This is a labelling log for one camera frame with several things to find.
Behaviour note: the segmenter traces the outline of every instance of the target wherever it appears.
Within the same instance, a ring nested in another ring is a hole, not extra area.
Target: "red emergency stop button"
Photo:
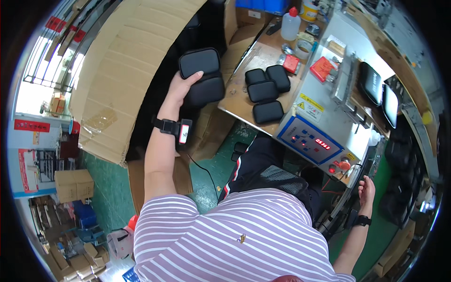
[[[349,163],[349,160],[344,157],[341,159],[340,165],[338,167],[344,171],[347,171],[351,168],[351,164]]]
[[[330,166],[329,166],[329,172],[330,172],[330,173],[335,173],[335,168],[336,168],[336,166],[330,165]]]

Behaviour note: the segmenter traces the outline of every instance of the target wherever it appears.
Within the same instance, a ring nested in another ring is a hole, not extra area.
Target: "control panel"
[[[316,165],[342,152],[343,147],[300,116],[292,117],[277,138]]]

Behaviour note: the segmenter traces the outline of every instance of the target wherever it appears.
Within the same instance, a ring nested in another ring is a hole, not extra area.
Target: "purple striped shirt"
[[[142,282],[267,282],[287,274],[355,282],[334,272],[304,205],[273,188],[231,193],[203,215],[186,196],[153,198],[141,210],[134,255]]]

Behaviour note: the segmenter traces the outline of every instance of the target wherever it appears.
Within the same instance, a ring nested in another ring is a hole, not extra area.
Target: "digital display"
[[[316,143],[320,144],[321,147],[325,148],[326,150],[329,150],[331,148],[329,145],[327,145],[326,143],[324,143],[320,139],[316,139],[315,141],[316,141]]]

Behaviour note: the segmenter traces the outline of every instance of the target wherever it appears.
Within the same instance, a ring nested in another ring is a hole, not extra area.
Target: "workbench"
[[[281,17],[275,17],[271,23],[275,24],[277,20],[282,20]],[[303,32],[309,22],[301,21],[301,26],[299,31]],[[323,30],[325,24],[316,21],[315,24]],[[255,43],[250,47],[245,57],[241,60],[239,66],[226,83],[225,97],[219,102],[218,108],[231,114],[237,119],[245,122],[246,124],[252,126],[253,128],[263,131],[269,135],[273,135],[276,129],[279,127],[279,122],[274,122],[269,125],[257,125],[254,122],[252,116],[252,107],[254,103],[250,101],[247,94],[247,86],[244,81],[244,73],[251,69],[263,69],[265,70],[268,66],[275,65],[279,60],[279,56],[283,54],[282,44],[288,43],[293,48],[296,41],[286,41],[281,36],[281,30],[279,29],[272,35],[267,35],[266,31],[270,28],[268,25],[261,33],[260,37],[255,41]],[[301,77],[305,70],[307,60],[300,60],[302,63],[297,75],[288,74],[288,78],[291,82],[291,88],[289,92],[280,94],[277,99],[287,112],[293,101],[293,96],[296,95],[296,89],[301,83]]]

